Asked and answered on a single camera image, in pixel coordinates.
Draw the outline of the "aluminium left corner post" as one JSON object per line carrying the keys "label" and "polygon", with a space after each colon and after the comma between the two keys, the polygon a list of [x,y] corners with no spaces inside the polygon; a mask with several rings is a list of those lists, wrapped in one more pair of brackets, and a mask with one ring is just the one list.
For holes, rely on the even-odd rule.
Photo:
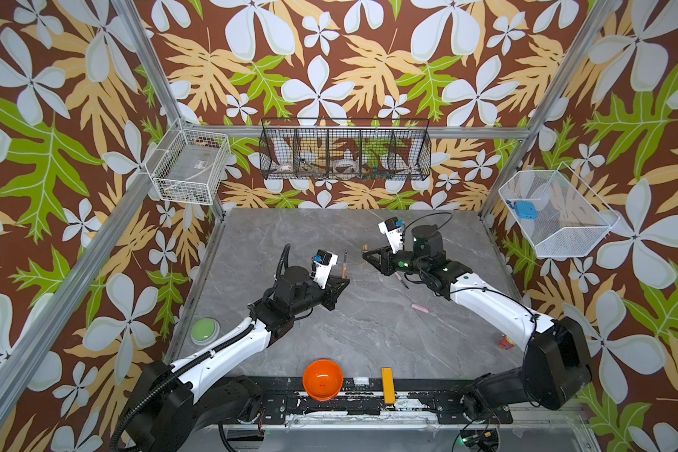
{"label": "aluminium left corner post", "polygon": [[[160,67],[156,50],[154,50],[150,39],[146,36],[145,27],[139,18],[139,12],[135,4],[132,1],[113,1],[111,5],[116,9],[118,18],[122,20],[122,26],[127,32],[130,41],[135,45],[137,56],[143,71],[145,71],[147,81],[150,82],[154,89],[157,104],[163,108],[168,120],[168,129],[176,121],[191,124],[179,111],[177,99],[171,92],[170,83]],[[216,203],[209,207],[217,221],[224,221],[225,210],[221,205],[219,197],[217,197]]]}

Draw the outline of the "blue object in basket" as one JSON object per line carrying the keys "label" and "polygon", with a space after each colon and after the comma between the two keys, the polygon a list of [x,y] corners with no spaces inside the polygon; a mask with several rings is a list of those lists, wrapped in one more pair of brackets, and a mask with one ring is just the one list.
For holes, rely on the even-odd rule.
{"label": "blue object in basket", "polygon": [[536,220],[539,216],[534,203],[528,201],[517,201],[512,209],[520,220]]}

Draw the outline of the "yellow block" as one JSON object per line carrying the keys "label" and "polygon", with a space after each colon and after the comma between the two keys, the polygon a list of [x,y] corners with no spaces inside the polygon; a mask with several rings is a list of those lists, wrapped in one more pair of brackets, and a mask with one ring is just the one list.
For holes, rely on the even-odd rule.
{"label": "yellow block", "polygon": [[386,405],[395,405],[397,393],[394,381],[394,372],[390,367],[382,368],[382,395]]}

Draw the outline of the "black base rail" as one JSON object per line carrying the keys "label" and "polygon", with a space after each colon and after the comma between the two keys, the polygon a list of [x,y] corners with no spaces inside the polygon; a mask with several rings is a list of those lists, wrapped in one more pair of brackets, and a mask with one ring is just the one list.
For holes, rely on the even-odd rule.
{"label": "black base rail", "polygon": [[328,401],[308,396],[300,377],[225,377],[221,384],[250,382],[260,395],[256,422],[278,428],[461,428],[461,394],[467,380],[395,379],[395,402],[385,401],[380,378],[346,378]]}

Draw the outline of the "green push button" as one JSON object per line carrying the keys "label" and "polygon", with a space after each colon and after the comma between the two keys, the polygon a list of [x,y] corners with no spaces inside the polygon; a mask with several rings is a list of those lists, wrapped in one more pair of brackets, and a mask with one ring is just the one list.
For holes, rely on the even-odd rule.
{"label": "green push button", "polygon": [[215,318],[201,318],[190,331],[190,340],[197,347],[205,347],[220,336],[220,324]]}

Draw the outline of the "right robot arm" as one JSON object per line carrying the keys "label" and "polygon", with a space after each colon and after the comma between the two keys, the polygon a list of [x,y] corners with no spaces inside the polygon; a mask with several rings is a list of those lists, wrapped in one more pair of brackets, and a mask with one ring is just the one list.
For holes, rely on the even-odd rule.
{"label": "right robot arm", "polygon": [[463,389],[467,418],[483,421],[500,408],[525,402],[556,411],[591,383],[591,354],[577,321],[539,313],[449,259],[437,225],[414,227],[410,250],[404,246],[403,221],[388,218],[378,228],[388,243],[363,252],[365,262],[385,276],[400,272],[435,296],[474,312],[523,350],[520,367],[487,373]]}

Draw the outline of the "brown pen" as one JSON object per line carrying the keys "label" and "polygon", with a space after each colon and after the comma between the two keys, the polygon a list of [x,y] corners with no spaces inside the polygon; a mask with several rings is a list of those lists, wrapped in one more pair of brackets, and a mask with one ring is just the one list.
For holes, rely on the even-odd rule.
{"label": "brown pen", "polygon": [[345,250],[342,255],[342,278],[346,279],[348,276],[348,252]]}

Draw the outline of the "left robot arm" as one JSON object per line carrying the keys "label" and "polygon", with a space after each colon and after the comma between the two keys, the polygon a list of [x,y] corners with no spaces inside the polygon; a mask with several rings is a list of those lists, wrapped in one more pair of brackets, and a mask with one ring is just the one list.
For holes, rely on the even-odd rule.
{"label": "left robot arm", "polygon": [[224,377],[250,357],[284,337],[317,306],[331,311],[348,287],[347,278],[331,273],[337,255],[318,250],[310,269],[288,263],[285,247],[272,286],[249,304],[249,314],[235,329],[190,356],[144,369],[110,438],[112,451],[122,437],[132,451],[177,451],[203,427],[255,416],[261,389],[247,378]]}

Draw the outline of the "orange bowl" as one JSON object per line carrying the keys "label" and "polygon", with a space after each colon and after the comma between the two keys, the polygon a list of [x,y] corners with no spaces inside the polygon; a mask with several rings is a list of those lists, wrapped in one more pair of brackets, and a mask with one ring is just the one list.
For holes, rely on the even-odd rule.
{"label": "orange bowl", "polygon": [[334,361],[322,359],[308,365],[301,380],[311,399],[324,402],[334,399],[341,392],[344,373]]}

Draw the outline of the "small red yellow toy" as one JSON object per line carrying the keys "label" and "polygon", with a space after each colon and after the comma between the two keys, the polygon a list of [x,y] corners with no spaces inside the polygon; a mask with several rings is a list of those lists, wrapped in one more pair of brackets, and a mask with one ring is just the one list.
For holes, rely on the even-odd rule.
{"label": "small red yellow toy", "polygon": [[513,348],[516,347],[516,344],[510,339],[510,337],[507,337],[505,334],[503,334],[498,342],[499,348],[501,350],[512,350]]}

